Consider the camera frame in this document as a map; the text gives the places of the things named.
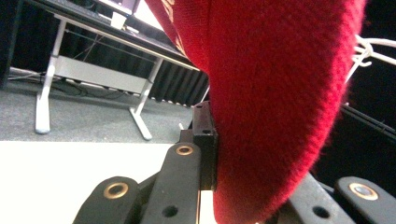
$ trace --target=red fabric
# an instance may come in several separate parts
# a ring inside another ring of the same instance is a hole
[[[265,220],[292,194],[329,134],[364,0],[147,2],[169,37],[209,74],[220,137],[217,222]]]

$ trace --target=desk leg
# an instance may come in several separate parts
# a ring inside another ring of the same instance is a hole
[[[154,66],[151,68],[151,72],[148,76],[148,80],[146,81],[146,85],[140,94],[139,104],[137,105],[136,108],[134,107],[129,108],[129,111],[131,112],[132,117],[134,118],[134,122],[136,122],[137,127],[139,128],[140,132],[143,135],[143,138],[146,140],[151,140],[152,136],[145,122],[142,120],[140,114],[142,112],[143,106],[145,105],[149,97],[149,91],[151,90],[152,84],[154,83],[155,77],[157,76],[162,63],[163,63],[162,58],[157,58],[155,60]]]
[[[56,35],[55,44],[53,46],[52,55],[49,59],[49,66],[47,68],[46,79],[41,92],[37,94],[36,106],[35,106],[35,132],[36,133],[49,133],[50,132],[50,107],[49,107],[49,95],[50,86],[52,84],[52,78],[55,74],[55,64],[59,56],[59,50],[61,48],[62,39],[64,38],[64,29],[66,22],[61,21],[58,28],[58,34]]]

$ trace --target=gray floor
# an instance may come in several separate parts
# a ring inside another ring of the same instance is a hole
[[[0,141],[175,143],[191,122],[192,109],[148,100],[142,119],[153,138],[145,141],[128,110],[137,98],[122,95],[116,100],[76,97],[53,90],[49,96],[51,131],[35,133],[35,95],[39,84],[9,81],[0,91]],[[97,95],[107,93],[95,91]]]

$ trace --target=desk foot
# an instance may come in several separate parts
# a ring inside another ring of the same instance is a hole
[[[136,122],[137,128],[142,133],[143,138],[147,141],[151,140],[151,138],[152,138],[151,133],[149,132],[149,129],[145,124],[145,121],[142,120],[142,117],[140,117],[140,115],[137,115],[134,112],[133,107],[130,107],[129,111],[131,112],[131,115],[134,118],[134,122]]]
[[[35,105],[35,132],[41,134],[50,132],[49,98],[41,97],[40,93],[37,94]]]

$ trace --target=black pole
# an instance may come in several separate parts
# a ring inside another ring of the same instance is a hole
[[[7,85],[9,67],[14,53],[22,0],[0,1],[0,89]]]

